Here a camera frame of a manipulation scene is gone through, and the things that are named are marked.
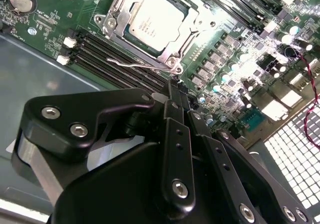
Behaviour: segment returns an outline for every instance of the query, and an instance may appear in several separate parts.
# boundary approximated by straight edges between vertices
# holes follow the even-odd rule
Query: screw
[[[304,214],[302,211],[300,211],[299,209],[296,209],[295,211],[296,211],[296,213],[298,214],[298,216],[299,216],[304,222],[307,222],[307,221],[308,221],[307,217],[305,216],[305,214]]]
[[[292,211],[290,211],[288,208],[284,207],[283,208],[285,211],[286,216],[288,217],[289,220],[291,221],[296,221],[296,217],[294,216],[294,214],[292,213]]]
[[[179,108],[179,106],[175,102],[172,102],[172,106],[175,107],[176,109]]]
[[[86,135],[88,135],[88,129],[81,124],[74,124],[70,127],[70,131],[72,133],[72,135],[76,136],[76,137],[85,137]]]
[[[109,25],[109,27],[113,28],[115,26],[115,22],[113,19],[108,20],[107,24]]]
[[[27,32],[32,36],[35,36],[37,34],[37,30],[34,27],[29,27]]]
[[[228,139],[229,139],[229,136],[228,136],[228,134],[227,134],[227,133],[225,133],[225,132],[221,132],[221,135],[222,135],[222,137],[223,137],[224,139],[226,139],[226,140],[228,140]]]
[[[98,17],[96,17],[95,18],[95,20],[96,20],[96,22],[98,23],[98,24],[100,24],[101,23],[101,21],[102,21],[102,19],[98,16]]]
[[[241,204],[239,208],[240,208],[240,212],[244,216],[244,218],[248,222],[254,223],[255,217],[254,217],[253,212],[249,209],[249,207],[247,207],[245,204]]]
[[[144,100],[146,100],[146,101],[149,101],[149,100],[150,100],[150,98],[149,98],[147,95],[142,95],[142,98],[143,98]]]
[[[196,119],[198,119],[198,120],[201,119],[201,116],[200,116],[198,113],[193,113],[193,116],[194,116]]]
[[[44,118],[55,120],[60,117],[60,111],[55,107],[44,107],[41,110],[41,114]]]
[[[172,67],[176,64],[176,61],[174,58],[169,58],[167,64]]]
[[[172,183],[172,189],[174,191],[174,193],[182,198],[185,199],[188,196],[188,189],[185,186],[185,184],[183,184],[181,181],[176,180]]]

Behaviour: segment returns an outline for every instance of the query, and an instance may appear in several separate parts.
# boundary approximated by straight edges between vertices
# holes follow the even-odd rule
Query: cpu socket
[[[94,21],[106,38],[155,68],[181,74],[197,36],[216,25],[201,0],[113,0]]]

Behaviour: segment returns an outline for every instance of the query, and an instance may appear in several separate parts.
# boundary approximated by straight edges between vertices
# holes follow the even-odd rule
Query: perforated metal panel
[[[305,108],[271,137],[265,146],[289,182],[298,199],[320,223],[320,150],[308,142],[304,134]],[[308,121],[310,137],[320,144],[320,108],[316,107]]]

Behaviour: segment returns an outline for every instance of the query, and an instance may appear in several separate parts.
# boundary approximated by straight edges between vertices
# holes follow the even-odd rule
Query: motherboard
[[[319,0],[0,0],[0,32],[107,89],[175,77],[209,128],[244,145],[312,100]]]

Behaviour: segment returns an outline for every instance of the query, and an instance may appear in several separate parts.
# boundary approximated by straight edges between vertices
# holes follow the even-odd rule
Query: red wire
[[[314,77],[312,75],[312,72],[311,72],[311,68],[310,68],[310,65],[309,63],[306,61],[306,59],[303,57],[303,56],[300,56],[301,60],[305,63],[307,69],[308,69],[308,74],[310,76],[310,81],[311,81],[311,86],[312,86],[312,89],[313,89],[313,92],[314,92],[314,102],[313,102],[313,105],[312,107],[307,111],[306,115],[305,115],[305,118],[304,118],[304,133],[308,139],[309,142],[311,142],[316,148],[318,148],[320,150],[320,145],[317,145],[314,140],[312,140],[312,138],[309,136],[308,134],[308,117],[309,115],[314,111],[314,109],[316,108],[316,106],[318,105],[318,100],[319,100],[319,97],[318,97],[318,92],[317,92],[317,88],[316,88],[316,84],[315,84],[315,80],[314,80]]]

